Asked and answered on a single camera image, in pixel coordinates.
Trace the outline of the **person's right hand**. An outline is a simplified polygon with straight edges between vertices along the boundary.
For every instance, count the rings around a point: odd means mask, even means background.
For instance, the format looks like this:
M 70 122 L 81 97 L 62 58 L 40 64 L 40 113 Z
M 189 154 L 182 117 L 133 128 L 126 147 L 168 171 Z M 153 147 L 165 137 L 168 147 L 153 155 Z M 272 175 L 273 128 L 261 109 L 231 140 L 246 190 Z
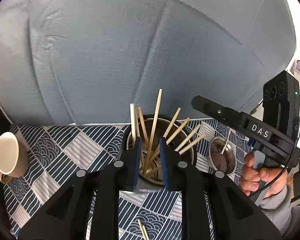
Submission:
M 259 181 L 269 183 L 282 171 L 281 168 L 261 168 L 260 170 L 255 170 L 253 168 L 254 162 L 253 154 L 248 153 L 244 158 L 244 166 L 239 184 L 239 187 L 247 196 L 258 190 Z M 286 187 L 286 183 L 287 171 L 268 188 L 264 199 L 280 193 Z

